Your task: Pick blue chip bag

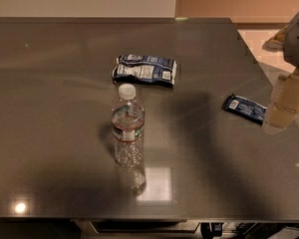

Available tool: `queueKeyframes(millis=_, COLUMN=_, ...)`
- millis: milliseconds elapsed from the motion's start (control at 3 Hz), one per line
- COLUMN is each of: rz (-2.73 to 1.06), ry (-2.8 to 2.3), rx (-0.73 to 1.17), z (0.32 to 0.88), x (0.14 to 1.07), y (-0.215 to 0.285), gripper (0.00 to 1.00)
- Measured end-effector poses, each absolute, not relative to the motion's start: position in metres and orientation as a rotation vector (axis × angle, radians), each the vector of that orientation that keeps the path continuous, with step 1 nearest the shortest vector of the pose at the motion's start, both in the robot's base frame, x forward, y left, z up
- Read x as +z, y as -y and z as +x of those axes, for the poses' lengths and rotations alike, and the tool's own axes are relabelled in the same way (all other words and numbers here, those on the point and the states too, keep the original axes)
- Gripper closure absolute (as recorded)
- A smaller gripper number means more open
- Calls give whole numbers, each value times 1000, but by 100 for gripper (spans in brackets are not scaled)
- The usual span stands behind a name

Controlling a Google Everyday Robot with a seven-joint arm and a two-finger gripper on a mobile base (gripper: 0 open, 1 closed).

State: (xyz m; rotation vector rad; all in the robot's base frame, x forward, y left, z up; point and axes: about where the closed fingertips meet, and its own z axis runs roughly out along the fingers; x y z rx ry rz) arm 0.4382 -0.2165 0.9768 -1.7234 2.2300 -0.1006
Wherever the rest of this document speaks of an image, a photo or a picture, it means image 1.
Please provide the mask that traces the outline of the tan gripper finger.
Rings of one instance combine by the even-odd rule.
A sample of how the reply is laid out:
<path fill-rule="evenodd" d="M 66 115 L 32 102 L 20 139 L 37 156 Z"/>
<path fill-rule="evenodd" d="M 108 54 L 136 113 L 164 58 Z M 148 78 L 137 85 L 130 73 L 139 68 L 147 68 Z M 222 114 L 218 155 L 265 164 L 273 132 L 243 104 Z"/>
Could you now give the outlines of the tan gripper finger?
<path fill-rule="evenodd" d="M 299 115 L 299 68 L 279 75 L 273 87 L 262 128 L 268 134 L 286 129 Z"/>

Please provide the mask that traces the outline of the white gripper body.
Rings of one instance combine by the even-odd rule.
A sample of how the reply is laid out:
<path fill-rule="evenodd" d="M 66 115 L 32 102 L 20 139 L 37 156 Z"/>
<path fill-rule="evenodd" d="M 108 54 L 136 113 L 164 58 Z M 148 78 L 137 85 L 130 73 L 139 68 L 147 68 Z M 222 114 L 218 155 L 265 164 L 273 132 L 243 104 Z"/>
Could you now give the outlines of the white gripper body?
<path fill-rule="evenodd" d="M 287 63 L 299 68 L 299 11 L 287 26 L 283 54 Z"/>

